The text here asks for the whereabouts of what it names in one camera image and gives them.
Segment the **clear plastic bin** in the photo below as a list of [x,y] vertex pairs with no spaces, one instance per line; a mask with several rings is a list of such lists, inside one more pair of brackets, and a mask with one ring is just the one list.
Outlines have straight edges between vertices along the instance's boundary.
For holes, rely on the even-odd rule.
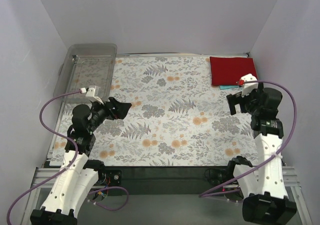
[[97,95],[109,97],[117,55],[113,43],[82,43],[69,47],[53,92],[57,97],[81,88],[97,86]]

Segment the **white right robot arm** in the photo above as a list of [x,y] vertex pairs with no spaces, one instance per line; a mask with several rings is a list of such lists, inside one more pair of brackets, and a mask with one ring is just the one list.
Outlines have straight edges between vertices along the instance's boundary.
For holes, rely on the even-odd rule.
[[238,156],[230,162],[233,167],[226,171],[226,177],[230,183],[240,186],[243,219],[258,225],[286,225],[297,212],[297,205],[289,200],[285,188],[282,156],[278,151],[284,136],[283,124],[277,119],[282,98],[280,91],[269,87],[226,97],[231,115],[236,114],[239,105],[242,113],[251,116],[258,176],[250,171],[251,163]]

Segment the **red t shirt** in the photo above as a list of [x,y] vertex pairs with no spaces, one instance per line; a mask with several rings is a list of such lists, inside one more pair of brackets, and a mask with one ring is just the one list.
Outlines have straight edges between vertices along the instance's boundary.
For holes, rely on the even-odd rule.
[[257,72],[254,60],[248,57],[210,57],[211,84],[213,86],[236,86],[241,77]]

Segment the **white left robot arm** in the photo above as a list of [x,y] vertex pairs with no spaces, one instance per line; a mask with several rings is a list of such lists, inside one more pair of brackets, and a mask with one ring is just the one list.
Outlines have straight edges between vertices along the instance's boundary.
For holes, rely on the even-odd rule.
[[94,185],[106,181],[103,162],[90,160],[89,155],[96,141],[94,131],[105,120],[123,120],[131,103],[94,101],[91,106],[79,104],[72,110],[68,128],[63,163],[50,194],[30,215],[33,225],[76,225],[80,208]]

